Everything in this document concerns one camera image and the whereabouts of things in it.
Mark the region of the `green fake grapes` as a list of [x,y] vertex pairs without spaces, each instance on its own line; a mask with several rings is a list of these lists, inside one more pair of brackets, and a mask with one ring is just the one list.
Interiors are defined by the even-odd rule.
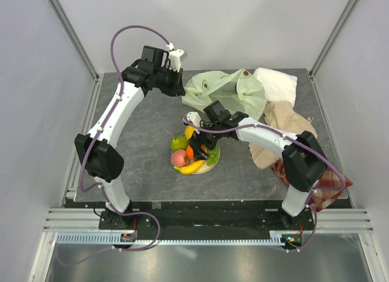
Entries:
[[219,148],[215,148],[214,150],[208,152],[208,159],[207,159],[208,166],[212,167],[217,163],[217,161],[219,160],[219,153],[220,153]]

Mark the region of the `yellow fake mango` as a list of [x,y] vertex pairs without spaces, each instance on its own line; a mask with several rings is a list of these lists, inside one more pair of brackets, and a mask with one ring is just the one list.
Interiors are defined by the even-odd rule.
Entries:
[[185,136],[185,138],[186,138],[187,140],[189,140],[189,139],[192,137],[192,135],[193,135],[193,133],[194,133],[195,131],[196,131],[196,130],[194,129],[194,127],[192,127],[192,126],[187,126],[186,129],[185,129],[185,131],[184,131],[184,136]]

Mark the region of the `orange fake fruit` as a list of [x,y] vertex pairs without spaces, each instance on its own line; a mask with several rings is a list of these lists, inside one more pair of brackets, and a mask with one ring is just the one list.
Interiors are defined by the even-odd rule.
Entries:
[[194,151],[190,145],[186,148],[186,155],[190,160],[194,159]]

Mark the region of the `green fake apple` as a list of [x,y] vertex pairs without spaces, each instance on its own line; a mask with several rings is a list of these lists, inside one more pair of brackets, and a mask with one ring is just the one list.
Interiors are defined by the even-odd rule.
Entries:
[[178,150],[186,150],[188,146],[188,140],[184,135],[177,136],[172,139],[170,143],[170,148],[172,152],[178,151]]

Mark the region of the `yellow fake banana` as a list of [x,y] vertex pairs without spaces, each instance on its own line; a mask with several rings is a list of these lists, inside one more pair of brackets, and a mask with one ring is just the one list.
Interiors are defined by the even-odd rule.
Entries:
[[194,161],[191,164],[183,166],[183,167],[174,166],[174,169],[178,170],[178,172],[180,172],[183,175],[189,175],[189,174],[196,173],[198,170],[201,169],[201,167],[204,164],[205,164],[205,160],[197,160],[197,161]]

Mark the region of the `pink fake peach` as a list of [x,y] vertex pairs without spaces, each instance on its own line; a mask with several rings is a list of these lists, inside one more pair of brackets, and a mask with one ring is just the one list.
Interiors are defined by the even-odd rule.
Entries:
[[187,156],[186,150],[177,150],[171,154],[170,163],[176,167],[184,167],[188,165],[190,159]]

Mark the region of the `light green plastic bag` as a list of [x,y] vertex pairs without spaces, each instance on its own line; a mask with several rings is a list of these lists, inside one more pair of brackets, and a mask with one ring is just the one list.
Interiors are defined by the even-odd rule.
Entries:
[[220,70],[197,74],[189,79],[184,91],[182,103],[198,111],[219,101],[232,114],[239,111],[258,120],[266,106],[262,83],[245,69],[232,74]]

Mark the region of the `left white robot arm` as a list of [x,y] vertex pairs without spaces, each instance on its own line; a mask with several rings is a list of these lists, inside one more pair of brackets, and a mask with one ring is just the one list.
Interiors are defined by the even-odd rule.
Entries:
[[93,185],[85,187],[84,177],[80,176],[78,186],[84,193],[95,187],[102,191],[106,207],[114,212],[112,222],[120,229],[128,229],[134,219],[127,211],[130,200],[120,177],[124,159],[116,150],[117,142],[131,114],[149,91],[157,88],[170,97],[185,94],[182,62],[186,55],[172,44],[168,50],[144,46],[141,57],[120,71],[115,94],[97,123],[75,138],[81,171],[95,180]]

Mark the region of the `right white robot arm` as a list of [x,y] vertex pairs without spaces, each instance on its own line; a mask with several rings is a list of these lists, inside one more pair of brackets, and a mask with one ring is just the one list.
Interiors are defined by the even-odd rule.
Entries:
[[195,129],[190,139],[194,157],[207,159],[201,146],[212,150],[219,139],[228,137],[256,144],[281,158],[289,187],[278,222],[284,229],[293,229],[300,223],[300,213],[306,208],[314,185],[327,169],[327,159],[314,135],[309,131],[281,131],[240,111],[231,114],[219,101],[208,105],[204,112],[208,118],[205,122],[197,112],[189,112],[183,118],[186,125]]

